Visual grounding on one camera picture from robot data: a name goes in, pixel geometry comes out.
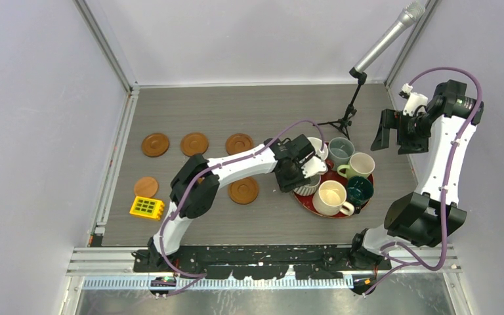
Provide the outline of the red round tray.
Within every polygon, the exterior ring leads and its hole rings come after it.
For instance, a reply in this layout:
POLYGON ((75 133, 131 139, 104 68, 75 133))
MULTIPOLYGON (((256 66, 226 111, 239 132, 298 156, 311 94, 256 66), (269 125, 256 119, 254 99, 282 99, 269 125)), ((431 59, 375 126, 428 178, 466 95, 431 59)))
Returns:
MULTIPOLYGON (((347 179, 347 178, 342 177, 341 175, 339 175, 339 174, 337 173, 337 170, 336 170, 336 171, 332 171, 332 170, 327 171, 325 174, 320 175, 320 176, 321 176, 321 183, 322 183, 322 182, 324 182, 324 181, 326 181, 326 180, 335 180, 335 181, 337 181, 337 182, 341 183, 341 184, 345 187, 345 189, 346 189, 346 185, 347 185, 348 179, 347 179)), ((368 179, 368 180, 369 180, 369 181, 373 184, 373 187, 374 187, 374 183, 373 183, 373 175, 371 174, 371 175, 370 175, 367 179, 368 179)), ((318 212, 315 210, 315 208, 314 208, 314 206, 313 206, 313 204, 312 204, 312 198, 313 198, 314 194, 313 194, 313 195, 311 195, 311 196, 305 196, 305 197, 303 197, 303 196, 298 196, 298 195, 297 195, 297 194, 295 194, 293 191, 292 191, 292 194, 293 194, 293 196, 295 196, 295 197, 297 198, 297 200, 299 201, 299 203, 300 203, 302 206, 304 206, 304 207, 305 207, 305 208, 307 208, 309 211, 311 211, 311 212, 313 212, 313 213, 315 213, 315 214, 317 214, 317 215, 320 215, 320 216, 322 216, 322 217, 327 217, 327 218, 343 218, 343 217, 349 217, 349 216, 347 216, 347 215, 343 215, 343 214, 338 214, 338 215, 335 215, 335 216, 332 216, 332 217, 328 217, 328 216, 322 215, 322 214, 318 213, 318 212)), ((360 210, 361 210, 361 209, 362 209, 362 208, 363 208, 363 207, 364 207, 367 203, 365 203, 365 204, 363 204, 362 206, 359 206, 359 207, 358 207, 358 206, 355 206, 355 211, 354 211, 354 214, 355 214, 355 213, 358 213, 358 212, 359 212, 359 211, 360 211, 360 210)))

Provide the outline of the grey striped ribbed cup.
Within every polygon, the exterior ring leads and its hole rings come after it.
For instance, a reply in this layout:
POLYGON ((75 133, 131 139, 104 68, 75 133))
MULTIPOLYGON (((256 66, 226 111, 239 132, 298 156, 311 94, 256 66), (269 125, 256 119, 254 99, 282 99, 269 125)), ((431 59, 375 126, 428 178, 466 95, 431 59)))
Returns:
POLYGON ((321 183, 321 176, 314 175, 308 178, 308 182, 300 187, 293 189, 293 192, 298 196, 311 196, 313 195, 321 183))

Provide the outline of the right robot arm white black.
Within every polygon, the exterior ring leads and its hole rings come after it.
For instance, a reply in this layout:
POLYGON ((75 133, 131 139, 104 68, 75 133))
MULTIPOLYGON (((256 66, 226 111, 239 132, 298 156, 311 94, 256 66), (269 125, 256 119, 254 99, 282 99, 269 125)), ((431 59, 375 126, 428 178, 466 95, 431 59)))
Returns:
POLYGON ((406 83, 400 96, 403 110, 383 110, 371 150, 389 147, 390 130, 397 131, 398 154, 429 155, 429 165, 415 190, 389 207, 384 223, 357 233, 348 252, 350 265, 379 265, 384 251, 395 245, 436 247, 462 227, 467 212, 458 206, 458 180, 469 142, 484 113, 484 103, 466 96, 467 86, 449 80, 433 97, 406 83))

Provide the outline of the small dark wooden coaster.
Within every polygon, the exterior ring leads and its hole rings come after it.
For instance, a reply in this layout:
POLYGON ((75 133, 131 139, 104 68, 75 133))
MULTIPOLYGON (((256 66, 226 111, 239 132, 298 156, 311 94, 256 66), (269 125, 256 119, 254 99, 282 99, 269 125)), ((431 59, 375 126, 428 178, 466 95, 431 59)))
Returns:
POLYGON ((162 156, 170 146, 169 138, 163 133, 152 133, 141 144, 142 153, 150 158, 162 156))

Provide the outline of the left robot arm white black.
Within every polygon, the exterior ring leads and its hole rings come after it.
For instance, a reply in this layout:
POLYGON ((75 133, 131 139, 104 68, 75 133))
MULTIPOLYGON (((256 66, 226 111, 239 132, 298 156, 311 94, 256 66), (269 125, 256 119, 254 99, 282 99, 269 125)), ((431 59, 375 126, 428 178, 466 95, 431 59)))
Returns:
POLYGON ((217 192, 241 179, 273 173, 281 192, 304 186, 327 171, 325 160, 304 135, 293 140, 270 138, 238 154, 206 159, 195 154, 171 181, 169 208, 159 231, 148 242, 149 263, 170 270, 175 252, 192 221, 210 210, 217 192))

